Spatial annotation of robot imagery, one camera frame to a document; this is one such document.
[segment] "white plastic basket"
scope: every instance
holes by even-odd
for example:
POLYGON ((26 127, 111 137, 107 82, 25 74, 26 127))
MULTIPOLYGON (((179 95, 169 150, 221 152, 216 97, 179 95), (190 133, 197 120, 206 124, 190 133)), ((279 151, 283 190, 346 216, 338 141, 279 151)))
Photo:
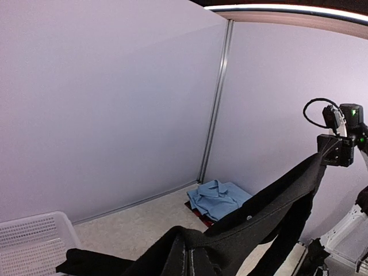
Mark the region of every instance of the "white plastic basket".
POLYGON ((62 212, 0 223, 0 276, 50 276, 80 248, 70 220, 62 212))

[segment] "metal frame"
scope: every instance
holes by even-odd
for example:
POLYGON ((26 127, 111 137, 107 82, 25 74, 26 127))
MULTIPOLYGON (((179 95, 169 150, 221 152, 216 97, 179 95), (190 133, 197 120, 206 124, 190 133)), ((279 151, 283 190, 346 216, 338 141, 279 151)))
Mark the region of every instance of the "metal frame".
POLYGON ((223 93, 224 80, 225 80, 225 75, 227 71, 228 56, 229 56, 229 49, 230 49, 230 44, 231 44, 233 26, 234 26, 234 20, 228 20, 226 31, 225 31, 223 50, 221 53, 220 68, 218 71, 218 77, 217 77, 215 95, 214 95, 214 100, 213 100, 213 105, 212 105, 211 117, 209 121, 209 128, 207 132, 206 145, 205 145, 205 150, 204 150, 203 157, 202 157, 200 172, 198 174, 198 179, 197 179, 199 183, 203 183, 205 174, 206 174, 206 170, 207 170, 207 166, 208 166, 208 160, 209 160, 209 155, 210 155, 211 147, 212 147, 214 129, 216 127, 217 116, 219 114, 221 95, 223 93))

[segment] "folded clothes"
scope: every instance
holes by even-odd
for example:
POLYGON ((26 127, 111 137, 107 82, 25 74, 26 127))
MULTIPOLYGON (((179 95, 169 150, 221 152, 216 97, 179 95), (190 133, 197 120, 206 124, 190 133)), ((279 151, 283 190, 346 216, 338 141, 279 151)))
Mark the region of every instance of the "folded clothes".
POLYGON ((198 209, 214 221, 242 207, 252 196, 234 183, 221 183, 218 180, 200 185, 197 190, 187 192, 191 208, 198 209))

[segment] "dark ceiling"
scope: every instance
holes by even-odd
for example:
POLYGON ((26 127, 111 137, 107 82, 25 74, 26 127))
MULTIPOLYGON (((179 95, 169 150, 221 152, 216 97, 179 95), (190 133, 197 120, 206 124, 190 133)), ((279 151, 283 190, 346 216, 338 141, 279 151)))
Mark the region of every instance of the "dark ceiling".
POLYGON ((201 6, 218 6, 234 4, 291 4, 328 7, 339 10, 346 10, 355 13, 368 15, 368 0, 192 0, 201 6))

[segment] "black cable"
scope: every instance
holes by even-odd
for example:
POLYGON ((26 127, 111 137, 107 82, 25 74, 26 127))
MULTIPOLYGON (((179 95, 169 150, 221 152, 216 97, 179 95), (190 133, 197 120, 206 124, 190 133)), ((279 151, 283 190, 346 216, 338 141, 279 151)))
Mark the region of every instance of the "black cable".
POLYGON ((311 105, 312 103, 314 102, 329 102, 331 105, 333 105, 335 108, 338 109, 338 111, 340 112, 340 114, 342 115, 342 117, 344 118, 344 113, 342 112, 342 110, 340 109, 340 107, 334 103, 333 101, 331 101, 330 99, 326 99, 326 98, 315 98, 315 99, 312 99, 310 100, 309 102, 306 103, 306 105, 304 106, 303 108, 303 115, 304 115, 304 118, 306 118, 306 120, 308 122, 310 122, 311 124, 313 125, 316 125, 317 127, 320 127, 320 128, 325 128, 325 129, 329 129, 329 127, 325 126, 325 125, 320 125, 314 121, 312 121, 310 118, 308 118, 308 116, 306 115, 306 109, 308 108, 309 105, 311 105))

